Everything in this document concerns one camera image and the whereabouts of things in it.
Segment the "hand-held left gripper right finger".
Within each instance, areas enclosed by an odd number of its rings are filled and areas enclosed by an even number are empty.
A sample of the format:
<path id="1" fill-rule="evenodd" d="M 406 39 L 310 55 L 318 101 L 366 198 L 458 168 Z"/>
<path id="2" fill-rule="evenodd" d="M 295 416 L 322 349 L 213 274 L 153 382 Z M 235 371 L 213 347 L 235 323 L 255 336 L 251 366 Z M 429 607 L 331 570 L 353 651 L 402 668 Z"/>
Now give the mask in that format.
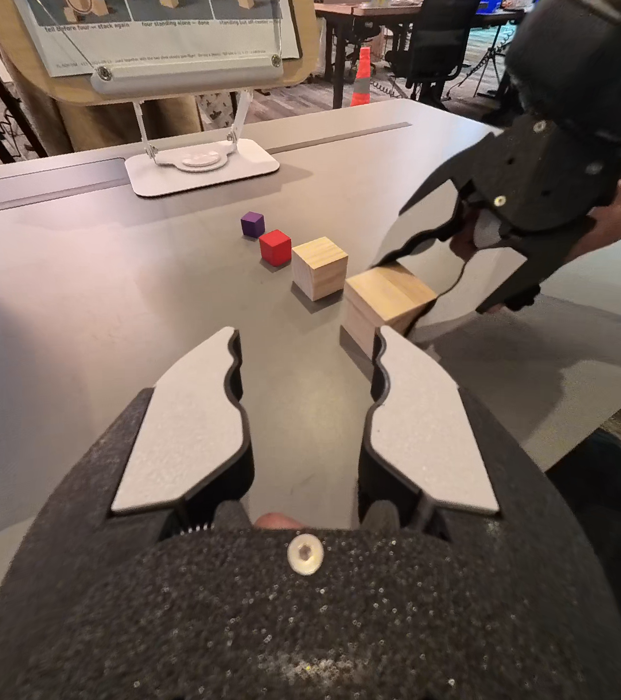
<path id="1" fill-rule="evenodd" d="M 408 527 L 426 525 L 437 509 L 498 514 L 459 386 L 438 362 L 382 326 L 371 383 L 358 460 L 360 519 L 379 501 Z"/>

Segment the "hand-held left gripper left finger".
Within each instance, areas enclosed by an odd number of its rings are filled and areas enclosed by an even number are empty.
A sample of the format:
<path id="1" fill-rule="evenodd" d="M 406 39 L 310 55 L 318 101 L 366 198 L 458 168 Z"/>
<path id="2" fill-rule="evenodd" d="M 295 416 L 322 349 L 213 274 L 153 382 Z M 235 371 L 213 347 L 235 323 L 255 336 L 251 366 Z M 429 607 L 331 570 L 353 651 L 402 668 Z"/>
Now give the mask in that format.
<path id="1" fill-rule="evenodd" d="M 223 327 L 156 382 L 113 498 L 116 516 L 172 510 L 208 524 L 251 488 L 255 469 L 241 404 L 242 346 Z"/>

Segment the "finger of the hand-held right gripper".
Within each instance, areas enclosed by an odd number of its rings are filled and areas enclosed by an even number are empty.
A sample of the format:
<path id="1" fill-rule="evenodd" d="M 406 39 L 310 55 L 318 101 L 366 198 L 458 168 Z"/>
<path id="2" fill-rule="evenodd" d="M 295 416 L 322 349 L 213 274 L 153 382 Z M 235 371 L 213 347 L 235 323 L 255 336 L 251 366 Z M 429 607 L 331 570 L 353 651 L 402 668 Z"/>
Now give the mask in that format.
<path id="1" fill-rule="evenodd" d="M 451 180 L 431 188 L 390 227 L 374 256 L 375 267 L 426 253 L 466 229 L 466 207 Z"/>
<path id="2" fill-rule="evenodd" d="M 453 331 L 473 320 L 481 303 L 526 261 L 510 247 L 480 250 L 464 264 L 457 281 L 414 322 L 411 331 Z"/>

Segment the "large natural wooden cube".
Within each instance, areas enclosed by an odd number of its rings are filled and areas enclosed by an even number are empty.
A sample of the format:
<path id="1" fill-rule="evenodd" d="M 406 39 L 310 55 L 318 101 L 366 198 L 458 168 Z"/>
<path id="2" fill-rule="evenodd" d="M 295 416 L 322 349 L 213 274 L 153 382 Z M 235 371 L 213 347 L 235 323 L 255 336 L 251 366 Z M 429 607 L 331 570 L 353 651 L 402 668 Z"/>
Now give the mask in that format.
<path id="1" fill-rule="evenodd" d="M 437 293 L 400 263 L 374 267 L 346 279 L 342 327 L 371 360 L 380 328 L 406 336 L 436 299 Z"/>

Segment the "medium natural wooden cube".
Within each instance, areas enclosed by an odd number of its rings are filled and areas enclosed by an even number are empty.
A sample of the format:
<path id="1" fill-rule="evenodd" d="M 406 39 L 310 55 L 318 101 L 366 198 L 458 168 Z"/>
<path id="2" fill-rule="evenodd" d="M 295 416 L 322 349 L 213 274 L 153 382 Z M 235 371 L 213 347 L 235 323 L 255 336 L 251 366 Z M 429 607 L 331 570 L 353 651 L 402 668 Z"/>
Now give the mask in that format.
<path id="1" fill-rule="evenodd" d="M 348 254 L 328 237 L 320 237 L 291 248 L 294 283 L 317 302 L 343 291 L 348 270 Z"/>

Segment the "red wooden cube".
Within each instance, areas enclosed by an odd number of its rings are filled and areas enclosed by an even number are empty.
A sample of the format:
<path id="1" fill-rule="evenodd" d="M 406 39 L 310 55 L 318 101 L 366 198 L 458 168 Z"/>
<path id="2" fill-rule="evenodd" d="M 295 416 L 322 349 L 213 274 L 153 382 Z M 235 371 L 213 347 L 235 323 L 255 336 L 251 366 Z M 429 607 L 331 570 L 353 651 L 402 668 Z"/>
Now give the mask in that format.
<path id="1" fill-rule="evenodd" d="M 291 261 L 292 240 L 276 229 L 259 237 L 261 258 L 272 267 L 282 267 Z"/>

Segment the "orange traffic cone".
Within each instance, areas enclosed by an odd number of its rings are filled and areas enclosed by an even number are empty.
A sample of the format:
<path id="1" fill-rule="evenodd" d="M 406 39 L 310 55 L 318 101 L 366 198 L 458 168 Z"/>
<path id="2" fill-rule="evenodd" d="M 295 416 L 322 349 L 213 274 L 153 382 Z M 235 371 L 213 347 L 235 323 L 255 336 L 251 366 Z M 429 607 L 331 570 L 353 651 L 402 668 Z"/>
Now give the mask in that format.
<path id="1" fill-rule="evenodd" d="M 359 52 L 350 107 L 364 106 L 370 103 L 371 77 L 370 47 L 362 46 Z"/>

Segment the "black office chair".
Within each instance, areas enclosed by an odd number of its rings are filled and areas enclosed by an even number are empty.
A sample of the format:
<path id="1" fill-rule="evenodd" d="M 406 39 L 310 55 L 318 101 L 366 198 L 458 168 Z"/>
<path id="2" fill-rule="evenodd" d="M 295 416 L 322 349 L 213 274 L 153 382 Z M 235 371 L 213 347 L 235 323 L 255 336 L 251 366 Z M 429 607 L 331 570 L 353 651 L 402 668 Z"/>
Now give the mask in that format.
<path id="1" fill-rule="evenodd" d="M 409 47 L 385 58 L 396 78 L 405 79 L 412 100 L 447 110 L 444 85 L 462 70 L 472 20 L 479 1 L 423 1 L 411 29 Z"/>

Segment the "white instruction sign stand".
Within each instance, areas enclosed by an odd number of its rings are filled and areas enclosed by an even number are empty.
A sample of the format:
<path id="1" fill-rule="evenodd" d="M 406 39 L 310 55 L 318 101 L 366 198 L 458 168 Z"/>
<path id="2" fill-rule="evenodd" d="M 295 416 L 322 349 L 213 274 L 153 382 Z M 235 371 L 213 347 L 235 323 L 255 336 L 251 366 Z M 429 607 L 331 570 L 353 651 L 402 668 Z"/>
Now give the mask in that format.
<path id="1" fill-rule="evenodd" d="M 242 137 L 253 91 L 279 85 L 299 58 L 287 1 L 15 1 L 51 78 L 84 77 L 99 102 L 130 102 L 145 154 L 125 168 L 134 193 L 160 197 L 271 174 L 279 163 Z M 145 101 L 235 92 L 218 141 L 179 148 L 149 139 Z"/>

